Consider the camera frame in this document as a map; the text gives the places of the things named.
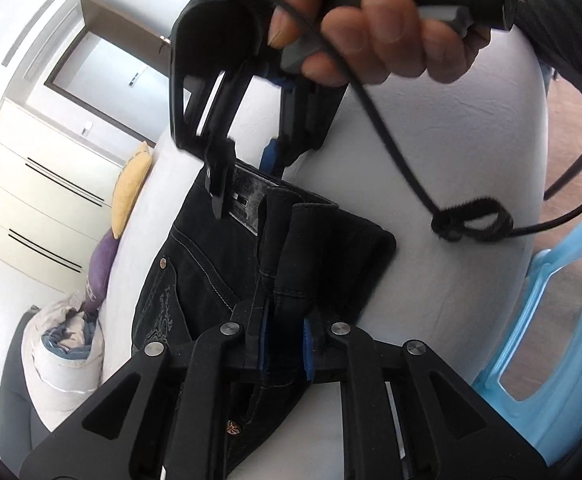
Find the person's right hand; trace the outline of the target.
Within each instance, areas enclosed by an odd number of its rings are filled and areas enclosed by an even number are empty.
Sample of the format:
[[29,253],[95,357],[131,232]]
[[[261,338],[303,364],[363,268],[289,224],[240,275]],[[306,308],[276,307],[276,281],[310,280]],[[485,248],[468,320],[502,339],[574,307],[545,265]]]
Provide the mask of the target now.
[[[321,3],[287,1],[308,18],[316,17]],[[323,17],[320,30],[363,84],[382,84],[390,75],[417,78],[425,72],[441,84],[450,84],[467,73],[491,40],[491,31],[485,27],[472,27],[460,38],[444,23],[421,20],[413,0],[361,0],[361,9],[339,6]],[[282,8],[274,10],[270,47],[282,49],[301,33],[291,15]],[[328,87],[347,83],[323,52],[307,58],[301,72]]]

